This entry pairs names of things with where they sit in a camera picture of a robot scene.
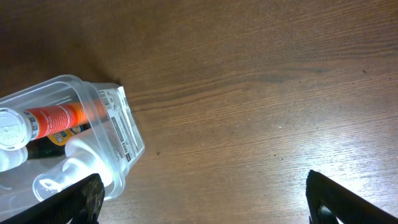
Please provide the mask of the white spray bottle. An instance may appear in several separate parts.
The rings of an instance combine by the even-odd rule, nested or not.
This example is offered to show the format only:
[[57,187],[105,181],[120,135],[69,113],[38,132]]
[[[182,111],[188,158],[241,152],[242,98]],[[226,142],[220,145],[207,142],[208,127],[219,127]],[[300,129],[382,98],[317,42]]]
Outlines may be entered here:
[[67,141],[64,160],[34,179],[32,191],[40,202],[91,174],[99,174],[107,200],[116,198],[145,151],[124,88],[106,83],[92,84],[91,89],[105,114],[97,115],[89,129]]

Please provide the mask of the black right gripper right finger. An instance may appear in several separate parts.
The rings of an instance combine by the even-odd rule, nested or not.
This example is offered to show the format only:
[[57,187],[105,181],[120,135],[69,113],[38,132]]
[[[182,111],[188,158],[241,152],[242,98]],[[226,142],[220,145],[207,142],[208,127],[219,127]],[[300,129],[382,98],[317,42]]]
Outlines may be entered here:
[[310,224],[397,224],[396,217],[314,170],[306,179],[306,198]]

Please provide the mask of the dark bottle with white cap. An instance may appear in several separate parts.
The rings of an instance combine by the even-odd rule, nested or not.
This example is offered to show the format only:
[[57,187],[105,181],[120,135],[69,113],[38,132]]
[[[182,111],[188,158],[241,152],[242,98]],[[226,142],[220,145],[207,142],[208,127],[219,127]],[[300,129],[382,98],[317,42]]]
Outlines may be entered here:
[[89,124],[83,124],[59,133],[48,135],[29,142],[26,146],[13,151],[1,149],[1,172],[11,170],[32,159],[57,158],[65,154],[67,141],[73,136],[90,129]]

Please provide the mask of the orange tube with white cap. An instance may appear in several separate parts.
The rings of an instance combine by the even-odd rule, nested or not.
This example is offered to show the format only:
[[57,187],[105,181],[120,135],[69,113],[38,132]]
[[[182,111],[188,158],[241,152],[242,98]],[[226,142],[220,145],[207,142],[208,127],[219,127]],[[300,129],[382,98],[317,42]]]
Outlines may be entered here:
[[82,103],[64,103],[40,108],[1,108],[1,149],[13,151],[30,141],[89,122],[88,117],[107,114],[102,102],[95,100],[85,109]]

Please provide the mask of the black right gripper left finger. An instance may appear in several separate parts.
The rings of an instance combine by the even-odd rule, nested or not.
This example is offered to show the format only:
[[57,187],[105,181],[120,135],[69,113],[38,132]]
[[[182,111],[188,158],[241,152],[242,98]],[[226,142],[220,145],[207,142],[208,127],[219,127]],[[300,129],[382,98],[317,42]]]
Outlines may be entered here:
[[2,224],[98,224],[104,201],[99,174],[91,174]]

